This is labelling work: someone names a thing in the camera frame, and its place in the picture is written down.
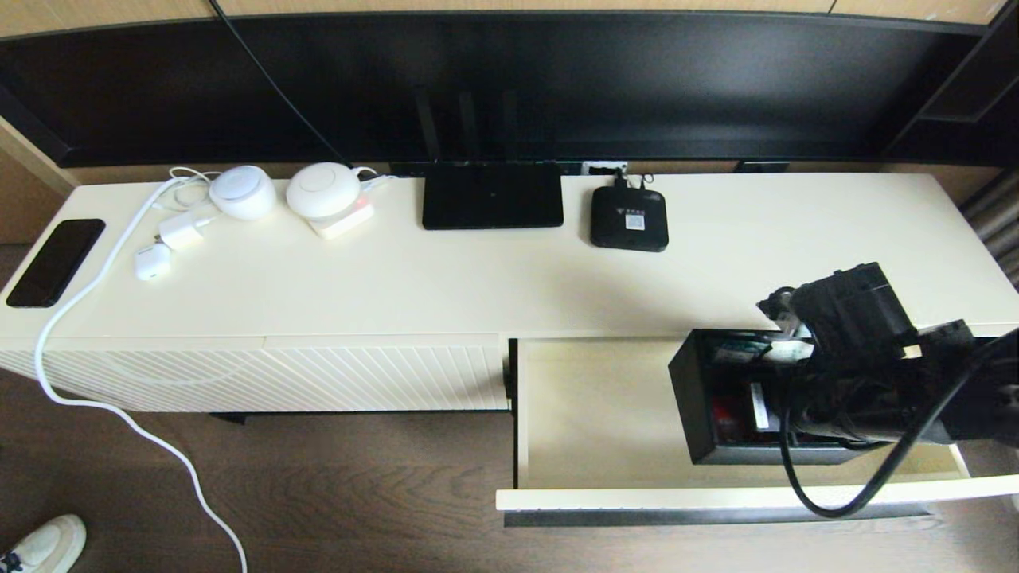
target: shoe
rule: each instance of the shoe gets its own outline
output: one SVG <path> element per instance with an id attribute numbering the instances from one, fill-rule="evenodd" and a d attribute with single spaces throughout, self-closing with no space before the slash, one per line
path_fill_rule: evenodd
<path id="1" fill-rule="evenodd" d="M 82 518 L 62 515 L 0 555 L 0 573 L 67 573 L 84 548 Z"/>

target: white cable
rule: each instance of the white cable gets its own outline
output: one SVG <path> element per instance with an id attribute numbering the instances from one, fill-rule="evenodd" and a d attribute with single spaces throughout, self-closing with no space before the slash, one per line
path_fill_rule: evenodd
<path id="1" fill-rule="evenodd" d="M 365 169 L 370 170 L 372 172 L 375 171 L 375 169 L 372 169 L 371 167 L 365 167 Z M 378 175 L 377 177 L 372 177 L 367 181 L 361 184 L 361 191 L 363 193 L 368 193 L 389 179 L 397 179 L 397 178 L 399 177 L 397 177 L 396 175 Z"/>
<path id="2" fill-rule="evenodd" d="M 186 176 L 178 175 L 177 171 L 184 171 L 189 174 Z M 179 208 L 160 205 L 159 203 L 153 203 L 152 206 L 156 209 L 164 209 L 166 211 L 174 211 L 177 213 L 186 213 L 187 211 L 191 211 L 192 209 L 195 209 L 200 205 L 212 203 L 212 200 L 209 198 L 209 188 L 212 186 L 212 179 L 209 178 L 209 176 L 219 175 L 219 174 L 222 174 L 222 171 L 198 171 L 196 169 L 192 169 L 191 167 L 182 167 L 179 165 L 176 167 L 170 167 L 170 178 L 177 179 L 177 185 L 171 186 L 171 189 L 167 189 L 166 191 L 164 191 L 164 193 L 172 191 L 170 195 L 173 197 L 173 202 L 176 203 Z M 205 193 L 202 195 L 202 197 L 199 197 L 194 201 L 185 201 L 180 198 L 180 190 L 199 184 L 205 186 Z"/>
<path id="3" fill-rule="evenodd" d="M 93 278 L 92 281 L 85 287 L 85 289 L 82 289 L 79 293 L 74 295 L 63 306 L 61 306 L 53 314 L 53 316 L 49 319 L 49 321 L 46 322 L 46 325 L 43 326 L 43 330 L 39 333 L 39 341 L 36 343 L 36 351 L 35 355 L 33 356 L 33 363 L 36 368 L 36 377 L 39 378 L 39 385 L 42 386 L 43 392 L 46 393 L 46 396 L 53 402 L 61 404 L 63 406 L 82 406 L 86 408 L 98 408 L 100 410 L 106 410 L 107 412 L 112 412 L 117 416 L 119 416 L 120 419 L 122 419 L 124 422 L 126 422 L 127 425 L 130 426 L 130 428 L 135 430 L 139 435 L 148 439 L 149 441 L 152 441 L 153 444 L 159 446 L 160 448 L 166 450 L 170 454 L 173 454 L 178 460 L 180 460 L 180 462 L 184 465 L 184 467 L 187 468 L 187 473 L 190 473 L 192 476 L 192 482 L 195 484 L 195 493 L 198 496 L 199 504 L 201 504 L 202 509 L 205 510 L 205 513 L 209 516 L 209 518 L 212 519 L 214 522 L 216 522 L 216 525 L 219 525 L 223 529 L 223 531 L 225 531 L 226 534 L 230 537 L 230 540 L 233 541 L 233 546 L 237 549 L 237 556 L 240 558 L 240 571 L 242 573 L 248 573 L 248 558 L 245 555 L 244 545 L 240 544 L 240 539 L 237 537 L 237 534 L 233 532 L 233 529 L 230 529 L 230 526 L 227 525 L 226 522 L 223 521 L 218 515 L 216 515 L 216 512 L 212 511 L 212 508 L 209 507 L 209 503 L 205 501 L 205 494 L 202 493 L 202 484 L 199 482 L 198 479 L 198 471 L 195 469 L 195 465 L 192 464 L 191 460 L 189 460 L 187 457 L 181 454 L 179 450 L 177 450 L 173 446 L 170 446 L 163 438 L 159 437 L 158 435 L 155 435 L 154 433 L 151 433 L 142 426 L 138 425 L 138 422 L 132 420 L 131 417 L 128 416 L 126 412 L 117 408 L 116 406 L 103 404 L 102 402 L 94 402 L 91 400 L 68 400 L 66 398 L 59 396 L 53 389 L 53 386 L 50 384 L 50 381 L 46 376 L 46 371 L 43 368 L 43 351 L 46 348 L 46 341 L 49 338 L 50 332 L 53 331 L 53 327 L 57 325 L 57 322 L 59 322 L 60 319 L 63 318 L 63 316 L 67 314 L 67 312 L 70 311 L 71 308 L 74 307 L 74 305 L 81 302 L 82 299 L 84 299 L 103 280 L 103 278 L 106 276 L 106 273 L 109 272 L 110 267 L 113 266 L 113 261 L 116 259 L 117 254 L 120 253 L 120 250 L 123 248 L 124 243 L 126 243 L 127 239 L 130 238 L 131 232 L 135 231 L 135 228 L 138 226 L 139 222 L 141 222 L 145 214 L 155 204 L 155 202 L 164 193 L 166 193 L 167 190 L 172 188 L 174 185 L 179 184 L 181 179 L 184 179 L 184 177 L 173 176 L 168 181 L 159 186 L 159 189 L 153 192 L 153 194 L 149 197 L 149 199 L 146 200 L 145 204 L 142 205 L 142 208 L 138 210 L 138 213 L 135 214 L 135 218 L 131 219 L 131 221 L 127 224 L 127 228 L 124 229 L 123 233 L 120 236 L 120 239 L 118 239 L 116 244 L 113 246 L 113 250 L 110 251 L 109 256 L 106 257 L 106 262 L 103 263 L 103 267 L 99 270 L 99 273 L 96 275 L 96 277 Z"/>

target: power outlet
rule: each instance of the power outlet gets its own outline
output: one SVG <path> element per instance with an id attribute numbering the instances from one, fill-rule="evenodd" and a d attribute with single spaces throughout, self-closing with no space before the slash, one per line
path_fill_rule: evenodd
<path id="1" fill-rule="evenodd" d="M 627 161 L 585 161 L 581 163 L 580 174 L 582 175 L 614 175 L 615 171 L 623 169 L 623 174 L 627 173 Z"/>

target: smartphone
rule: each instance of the smartphone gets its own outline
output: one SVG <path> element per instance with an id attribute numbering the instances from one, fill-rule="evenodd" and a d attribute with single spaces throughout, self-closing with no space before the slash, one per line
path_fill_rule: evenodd
<path id="1" fill-rule="evenodd" d="M 60 221 L 10 292 L 7 306 L 49 308 L 57 304 L 104 228 L 101 219 Z"/>

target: white charger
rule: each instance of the white charger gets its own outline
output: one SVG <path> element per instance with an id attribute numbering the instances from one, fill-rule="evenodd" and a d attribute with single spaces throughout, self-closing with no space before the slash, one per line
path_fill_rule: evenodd
<path id="1" fill-rule="evenodd" d="M 187 211 L 174 215 L 159 223 L 156 244 L 135 253 L 135 276 L 140 280 L 152 280 L 170 271 L 170 251 L 179 251 L 203 240 L 203 226 L 215 217 L 196 219 Z"/>
<path id="2" fill-rule="evenodd" d="M 152 280 L 170 271 L 170 248 L 162 243 L 135 253 L 135 276 L 139 280 Z"/>

